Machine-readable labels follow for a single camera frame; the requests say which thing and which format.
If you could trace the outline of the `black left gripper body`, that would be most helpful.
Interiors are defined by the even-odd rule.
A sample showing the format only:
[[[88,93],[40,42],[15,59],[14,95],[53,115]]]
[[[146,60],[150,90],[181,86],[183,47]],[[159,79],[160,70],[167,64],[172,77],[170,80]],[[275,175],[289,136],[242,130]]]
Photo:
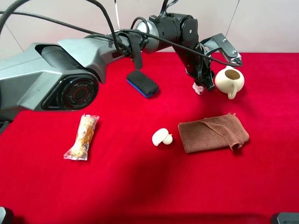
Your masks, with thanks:
[[[199,53],[204,53],[198,39],[191,38],[190,40],[180,37],[179,43],[191,50]],[[178,54],[180,60],[185,66],[185,70],[189,76],[198,81],[213,79],[213,72],[211,71],[210,62],[197,54],[193,54],[185,49],[174,47],[175,52]]]

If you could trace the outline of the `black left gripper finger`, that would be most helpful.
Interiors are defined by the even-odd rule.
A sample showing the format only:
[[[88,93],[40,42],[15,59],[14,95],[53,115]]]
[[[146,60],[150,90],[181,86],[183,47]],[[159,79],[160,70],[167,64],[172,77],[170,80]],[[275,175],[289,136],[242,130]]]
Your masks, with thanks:
[[[202,40],[201,45],[205,49],[205,54],[210,58],[212,58],[213,53],[220,52],[228,62],[221,62],[222,64],[231,67],[241,67],[243,65],[240,53],[222,33]]]
[[[215,74],[212,70],[203,70],[199,76],[195,79],[197,86],[203,86],[209,92],[215,90],[214,84]]]

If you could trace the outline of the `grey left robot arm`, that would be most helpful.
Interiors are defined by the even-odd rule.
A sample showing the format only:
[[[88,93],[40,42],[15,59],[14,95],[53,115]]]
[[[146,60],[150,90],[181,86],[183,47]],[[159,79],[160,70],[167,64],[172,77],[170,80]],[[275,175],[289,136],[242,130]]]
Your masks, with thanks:
[[[10,124],[23,110],[77,111],[90,105],[105,83],[107,66],[131,57],[135,70],[127,81],[150,97],[158,85],[141,73],[142,52],[172,46],[195,84],[214,89],[214,73],[203,44],[198,22],[190,15],[141,17],[130,30],[111,35],[64,39],[57,45],[34,43],[23,53],[0,63],[0,123]]]

